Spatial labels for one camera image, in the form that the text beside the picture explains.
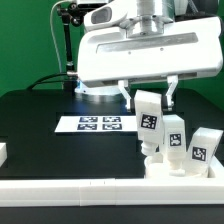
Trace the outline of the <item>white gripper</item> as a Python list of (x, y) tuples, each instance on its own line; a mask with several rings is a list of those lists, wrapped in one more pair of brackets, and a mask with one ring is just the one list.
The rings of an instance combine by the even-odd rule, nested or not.
[(88, 87), (118, 83), (128, 111), (132, 100), (129, 83), (167, 78), (165, 103), (171, 111), (178, 78), (211, 77), (222, 69), (220, 34), (221, 21), (217, 17), (170, 23), (161, 35), (137, 38), (128, 38), (118, 27), (94, 30), (80, 42), (78, 77)]

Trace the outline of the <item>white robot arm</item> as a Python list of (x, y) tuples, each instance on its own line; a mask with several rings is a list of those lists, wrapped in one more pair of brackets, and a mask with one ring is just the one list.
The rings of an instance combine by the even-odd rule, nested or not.
[(222, 69), (222, 21), (186, 8), (192, 0), (113, 0), (84, 16), (78, 79), (89, 88), (167, 82), (166, 104), (180, 80)]

